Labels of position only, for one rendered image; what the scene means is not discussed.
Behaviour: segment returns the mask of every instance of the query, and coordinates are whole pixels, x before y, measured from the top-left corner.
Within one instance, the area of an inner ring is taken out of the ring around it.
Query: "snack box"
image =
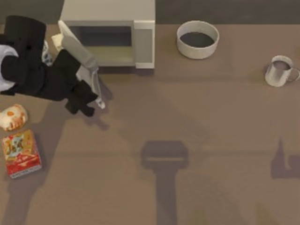
[[[42,168],[33,132],[26,130],[2,139],[7,173],[17,178]]]

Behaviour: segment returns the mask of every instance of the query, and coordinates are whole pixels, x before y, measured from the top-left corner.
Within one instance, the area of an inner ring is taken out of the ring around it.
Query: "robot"
[[[52,101],[67,99],[71,114],[81,111],[91,117],[95,109],[88,104],[98,95],[76,77],[80,62],[61,50],[52,66],[42,62],[46,25],[24,16],[6,18],[0,35],[0,94],[23,94]]]

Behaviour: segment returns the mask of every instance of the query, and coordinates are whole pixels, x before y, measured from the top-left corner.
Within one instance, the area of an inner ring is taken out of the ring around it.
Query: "background wall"
[[[63,0],[0,0],[0,23],[11,14],[56,23],[62,6]],[[157,23],[295,24],[299,9],[299,0],[157,0]]]

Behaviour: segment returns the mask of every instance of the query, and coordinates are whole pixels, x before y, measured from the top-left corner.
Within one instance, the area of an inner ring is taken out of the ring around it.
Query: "brown table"
[[[177,52],[177,27],[157,26],[154,76],[103,76],[107,109],[92,119],[64,102],[0,97],[3,109],[28,109],[44,162],[11,180],[0,157],[0,224],[298,223],[300,170],[284,161],[300,165],[300,83],[271,88],[261,69],[277,54],[300,66],[300,26],[217,26],[219,47],[203,61]],[[169,148],[188,160],[141,156]]]

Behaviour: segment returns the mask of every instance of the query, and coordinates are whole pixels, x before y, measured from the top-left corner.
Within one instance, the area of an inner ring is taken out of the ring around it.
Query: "white cloth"
[[[1,65],[5,56],[13,55],[18,57],[16,50],[8,45],[0,45],[0,91],[8,90],[12,88],[15,83],[4,80],[1,73]]]

